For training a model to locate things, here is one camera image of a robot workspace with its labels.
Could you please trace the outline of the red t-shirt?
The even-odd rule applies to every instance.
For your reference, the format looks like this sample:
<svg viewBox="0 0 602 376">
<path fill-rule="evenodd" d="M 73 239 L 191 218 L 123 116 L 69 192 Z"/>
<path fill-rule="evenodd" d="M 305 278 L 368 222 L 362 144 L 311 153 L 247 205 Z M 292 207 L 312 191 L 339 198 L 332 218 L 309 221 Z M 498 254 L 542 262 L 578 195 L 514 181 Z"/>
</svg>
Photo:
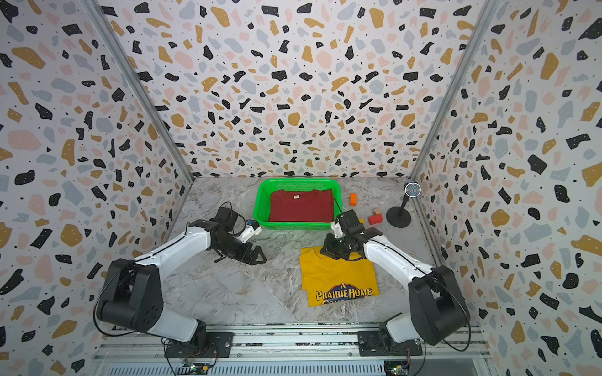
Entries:
<svg viewBox="0 0 602 376">
<path fill-rule="evenodd" d="M 331 190 L 275 191 L 271 194 L 270 222 L 318 222 L 334 220 Z"/>
</svg>

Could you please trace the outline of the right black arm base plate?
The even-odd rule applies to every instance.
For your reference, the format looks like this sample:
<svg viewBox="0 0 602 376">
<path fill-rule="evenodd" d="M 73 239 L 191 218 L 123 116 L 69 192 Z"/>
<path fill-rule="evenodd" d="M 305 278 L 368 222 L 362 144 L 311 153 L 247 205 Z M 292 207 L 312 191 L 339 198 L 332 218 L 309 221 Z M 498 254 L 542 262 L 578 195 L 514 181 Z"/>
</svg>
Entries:
<svg viewBox="0 0 602 376">
<path fill-rule="evenodd" d="M 377 330 L 359 331 L 357 340 L 362 357 L 403 357 L 408 354 L 411 357 L 419 357 L 423 355 L 420 341 L 395 342 L 390 335 Z"/>
</svg>

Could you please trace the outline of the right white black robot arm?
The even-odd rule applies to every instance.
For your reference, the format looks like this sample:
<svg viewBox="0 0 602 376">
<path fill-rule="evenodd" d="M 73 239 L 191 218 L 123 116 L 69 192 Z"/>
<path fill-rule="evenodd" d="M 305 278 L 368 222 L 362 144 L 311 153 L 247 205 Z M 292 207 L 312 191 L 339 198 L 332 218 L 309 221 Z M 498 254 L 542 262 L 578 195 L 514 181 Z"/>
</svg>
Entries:
<svg viewBox="0 0 602 376">
<path fill-rule="evenodd" d="M 467 304 L 455 274 L 447 266 L 431 266 L 403 251 L 374 227 L 360 223 L 355 211 L 339 214 L 331 223 L 321 254 L 334 260 L 368 260 L 383 268 L 409 293 L 409 312 L 379 327 L 379 341 L 390 349 L 421 340 L 434 346 L 470 325 Z"/>
</svg>

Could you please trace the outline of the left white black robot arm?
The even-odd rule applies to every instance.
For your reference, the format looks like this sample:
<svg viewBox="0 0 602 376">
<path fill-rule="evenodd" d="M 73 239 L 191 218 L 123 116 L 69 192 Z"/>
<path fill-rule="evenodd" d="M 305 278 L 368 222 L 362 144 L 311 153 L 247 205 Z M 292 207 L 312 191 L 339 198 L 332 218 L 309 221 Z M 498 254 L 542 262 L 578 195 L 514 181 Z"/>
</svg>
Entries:
<svg viewBox="0 0 602 376">
<path fill-rule="evenodd" d="M 240 217 L 232 208 L 222 206 L 213 218 L 188 223 L 178 238 L 146 255 L 112 262 L 94 306 L 94 323 L 165 338 L 170 345 L 182 345 L 194 353 L 205 349 L 205 323 L 167 309 L 162 283 L 202 252 L 214 251 L 220 260 L 233 259 L 249 266 L 266 263 L 262 248 L 250 241 L 261 233 L 260 224 L 246 220 L 244 229 L 236 233 L 234 227 Z"/>
</svg>

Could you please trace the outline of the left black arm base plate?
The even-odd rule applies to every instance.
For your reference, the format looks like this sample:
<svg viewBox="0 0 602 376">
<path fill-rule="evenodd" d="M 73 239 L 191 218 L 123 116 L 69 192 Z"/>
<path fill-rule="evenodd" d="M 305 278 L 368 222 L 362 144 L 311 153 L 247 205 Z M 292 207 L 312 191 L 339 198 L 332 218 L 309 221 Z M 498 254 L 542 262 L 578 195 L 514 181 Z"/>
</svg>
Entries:
<svg viewBox="0 0 602 376">
<path fill-rule="evenodd" d="M 170 339 L 166 344 L 168 359 L 227 358 L 230 356 L 235 334 L 233 332 L 202 332 L 189 342 Z"/>
</svg>

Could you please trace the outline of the yellow printed t-shirt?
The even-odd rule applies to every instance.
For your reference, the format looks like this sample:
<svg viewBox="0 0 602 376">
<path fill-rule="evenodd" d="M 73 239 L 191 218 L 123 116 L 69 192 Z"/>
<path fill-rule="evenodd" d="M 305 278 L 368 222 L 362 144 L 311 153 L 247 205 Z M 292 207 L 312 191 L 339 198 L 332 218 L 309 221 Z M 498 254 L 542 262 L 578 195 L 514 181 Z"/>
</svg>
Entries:
<svg viewBox="0 0 602 376">
<path fill-rule="evenodd" d="M 309 307 L 379 295 L 372 262 L 334 260 L 320 251 L 321 247 L 302 248 L 299 256 Z"/>
</svg>

